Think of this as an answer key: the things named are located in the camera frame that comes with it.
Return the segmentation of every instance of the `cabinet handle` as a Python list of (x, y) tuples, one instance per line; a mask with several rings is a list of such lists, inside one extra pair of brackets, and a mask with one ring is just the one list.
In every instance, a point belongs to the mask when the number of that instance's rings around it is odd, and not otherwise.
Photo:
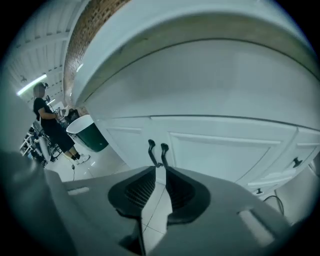
[(149, 142), (149, 149), (148, 149), (148, 153), (149, 153), (149, 156), (150, 156), (150, 158), (151, 158), (151, 160), (152, 160), (152, 162), (153, 162), (154, 166), (155, 166), (155, 167), (157, 167), (157, 168), (159, 168), (160, 166), (164, 166), (162, 163), (157, 162), (157, 160), (156, 160), (156, 158), (155, 158), (154, 154), (152, 153), (152, 149), (156, 146), (155, 141), (154, 141), (154, 140), (152, 140), (152, 139), (149, 139), (149, 140), (148, 140), (148, 142)]
[(298, 157), (296, 157), (295, 159), (293, 159), (293, 161), (294, 161), (294, 166), (293, 166), (293, 168), (297, 168), (299, 165), (301, 165), (301, 163), (302, 163), (302, 160), (298, 160)]
[(166, 153), (169, 150), (169, 146), (165, 143), (162, 143), (161, 149), (162, 149), (161, 160), (162, 160), (164, 168), (167, 169), (169, 166), (168, 166), (168, 162), (166, 159)]
[(256, 195), (262, 194), (261, 188), (258, 188), (258, 191), (255, 193)]

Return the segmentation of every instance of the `power cord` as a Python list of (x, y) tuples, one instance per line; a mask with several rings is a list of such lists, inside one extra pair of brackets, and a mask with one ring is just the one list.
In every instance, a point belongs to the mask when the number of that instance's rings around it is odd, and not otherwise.
[(68, 157), (65, 156), (65, 154), (62, 154), (66, 159), (69, 160), (69, 162), (71, 163), (71, 169), (73, 170), (73, 182), (75, 181), (75, 165), (70, 161), (70, 159)]
[(264, 199), (263, 201), (267, 201), (269, 198), (276, 198), (279, 205), (280, 205), (280, 212), (281, 214), (284, 216), (285, 215), (285, 208), (284, 208), (284, 204), (282, 203), (281, 199), (277, 196), (277, 195), (270, 195), (268, 196), (266, 199)]

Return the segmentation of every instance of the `black shorts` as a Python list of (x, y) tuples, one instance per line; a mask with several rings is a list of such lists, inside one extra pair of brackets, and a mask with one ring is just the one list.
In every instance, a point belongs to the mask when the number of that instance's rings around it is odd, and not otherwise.
[(56, 124), (50, 129), (46, 129), (45, 134), (49, 136), (52, 143), (57, 143), (62, 152), (69, 151), (75, 144), (72, 138), (61, 127), (60, 124)]

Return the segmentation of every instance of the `floor tile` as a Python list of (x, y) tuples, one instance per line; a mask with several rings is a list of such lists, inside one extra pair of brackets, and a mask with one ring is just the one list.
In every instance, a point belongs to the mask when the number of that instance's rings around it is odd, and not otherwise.
[(146, 225), (145, 224), (142, 224), (142, 233), (146, 230)]
[(146, 254), (150, 253), (150, 251), (156, 247), (163, 236), (164, 234), (155, 231), (148, 226), (146, 227), (145, 231), (143, 232), (143, 241)]
[(161, 232), (163, 234), (167, 231), (168, 215), (172, 213), (172, 205), (170, 196), (166, 189), (164, 189), (162, 196), (156, 209), (152, 215), (152, 218), (148, 224), (148, 227)]
[(83, 163), (94, 178), (111, 175), (125, 162), (118, 156), (111, 146), (107, 146), (98, 153), (91, 155), (90, 159)]
[(148, 225), (152, 215), (154, 214), (156, 207), (159, 203), (159, 200), (161, 198), (161, 195), (165, 189), (165, 185), (160, 184), (158, 182), (155, 183), (155, 188), (144, 206), (142, 210), (142, 223), (145, 225)]
[(60, 154), (55, 162), (49, 162), (45, 166), (46, 169), (57, 172), (62, 182), (107, 176), (127, 166), (124, 166), (123, 160), (109, 145), (100, 152), (89, 151), (77, 142), (75, 142), (74, 146), (80, 154), (90, 155), (88, 161), (74, 165), (74, 171), (71, 168), (72, 164), (74, 164), (73, 160), (63, 153)]
[(131, 168), (126, 164), (123, 163), (115, 172), (114, 174), (119, 174), (119, 173), (123, 173), (123, 172), (127, 172), (130, 171)]

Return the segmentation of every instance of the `white sneaker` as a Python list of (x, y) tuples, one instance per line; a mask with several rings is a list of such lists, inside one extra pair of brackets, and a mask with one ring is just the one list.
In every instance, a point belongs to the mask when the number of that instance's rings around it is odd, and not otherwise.
[(79, 162), (80, 164), (82, 164), (82, 163), (88, 161), (89, 158), (90, 158), (90, 155), (89, 155), (89, 154), (81, 154), (81, 155), (80, 155), (80, 159), (78, 160), (78, 162)]
[(76, 160), (73, 160), (74, 161), (74, 163), (76, 164), (76, 165), (79, 165), (79, 164), (81, 164), (80, 162), (79, 162), (79, 160), (78, 159), (76, 159)]

